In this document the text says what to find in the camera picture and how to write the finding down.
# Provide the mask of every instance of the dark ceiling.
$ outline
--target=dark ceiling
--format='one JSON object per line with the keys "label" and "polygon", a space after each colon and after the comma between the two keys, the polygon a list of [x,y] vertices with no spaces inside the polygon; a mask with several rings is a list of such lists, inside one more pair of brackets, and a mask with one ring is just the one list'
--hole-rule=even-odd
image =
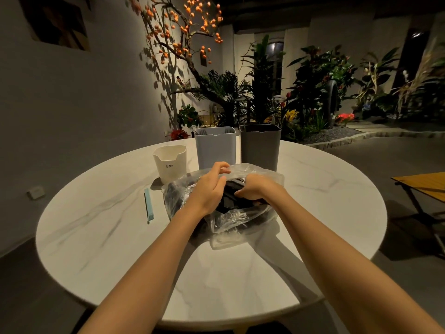
{"label": "dark ceiling", "polygon": [[309,26],[314,14],[375,11],[376,18],[445,10],[445,0],[214,0],[223,24],[235,32],[265,32]]}

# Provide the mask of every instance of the yellow flower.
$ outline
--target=yellow flower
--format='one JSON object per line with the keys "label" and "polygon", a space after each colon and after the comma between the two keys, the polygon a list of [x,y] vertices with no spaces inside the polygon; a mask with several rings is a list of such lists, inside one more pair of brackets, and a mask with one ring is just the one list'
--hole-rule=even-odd
{"label": "yellow flower", "polygon": [[286,112],[286,114],[284,116],[286,117],[286,120],[288,122],[290,122],[290,121],[293,121],[297,117],[297,115],[298,115],[298,112],[295,110],[292,110],[292,111]]}

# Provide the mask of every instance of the light gray container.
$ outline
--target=light gray container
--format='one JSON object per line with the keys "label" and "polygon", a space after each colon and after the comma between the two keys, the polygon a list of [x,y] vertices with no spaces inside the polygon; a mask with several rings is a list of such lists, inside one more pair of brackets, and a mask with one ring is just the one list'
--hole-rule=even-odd
{"label": "light gray container", "polygon": [[241,162],[276,171],[281,129],[273,124],[241,125]]}
{"label": "light gray container", "polygon": [[232,127],[198,128],[195,131],[199,169],[212,167],[215,162],[236,162],[236,131]]}

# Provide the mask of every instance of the white container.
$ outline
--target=white container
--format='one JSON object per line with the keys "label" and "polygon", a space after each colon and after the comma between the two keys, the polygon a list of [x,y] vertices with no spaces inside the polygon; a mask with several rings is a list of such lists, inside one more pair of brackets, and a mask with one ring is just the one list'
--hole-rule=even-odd
{"label": "white container", "polygon": [[236,162],[236,131],[232,127],[198,128],[195,131],[199,169],[213,167],[215,162]]}
{"label": "white container", "polygon": [[159,177],[163,184],[168,184],[187,173],[187,147],[168,145],[153,152]]}

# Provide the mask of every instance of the person's right arm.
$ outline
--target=person's right arm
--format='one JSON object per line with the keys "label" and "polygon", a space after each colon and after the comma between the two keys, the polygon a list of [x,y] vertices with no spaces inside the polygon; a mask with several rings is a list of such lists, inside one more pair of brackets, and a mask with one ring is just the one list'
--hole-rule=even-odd
{"label": "person's right arm", "polygon": [[263,198],[276,210],[309,273],[350,333],[445,334],[400,286],[281,185],[249,174],[236,196]]}

